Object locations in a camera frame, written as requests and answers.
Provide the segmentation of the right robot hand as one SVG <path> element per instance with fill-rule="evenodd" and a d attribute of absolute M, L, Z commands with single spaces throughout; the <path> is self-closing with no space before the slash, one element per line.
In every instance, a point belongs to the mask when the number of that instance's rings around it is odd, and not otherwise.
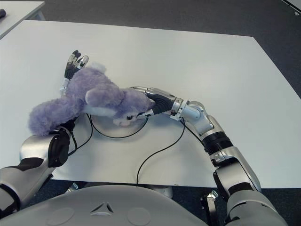
<path fill-rule="evenodd" d="M 147 96 L 147 98 L 150 98 L 154 101 L 153 107 L 143 113 L 139 113 L 136 117 L 137 119 L 149 118 L 153 115 L 170 111 L 176 100 L 176 97 L 174 95 L 158 88 L 146 88 L 139 86 L 131 88 L 135 89 L 136 91 L 142 92 Z"/>

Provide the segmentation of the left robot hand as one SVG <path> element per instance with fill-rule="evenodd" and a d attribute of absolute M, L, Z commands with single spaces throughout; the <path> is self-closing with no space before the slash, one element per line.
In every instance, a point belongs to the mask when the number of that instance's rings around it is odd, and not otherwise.
<path fill-rule="evenodd" d="M 81 56 L 81 53 L 78 50 L 73 51 L 68 58 L 64 77 L 71 80 L 76 72 L 86 66 L 88 61 L 88 56 Z"/>

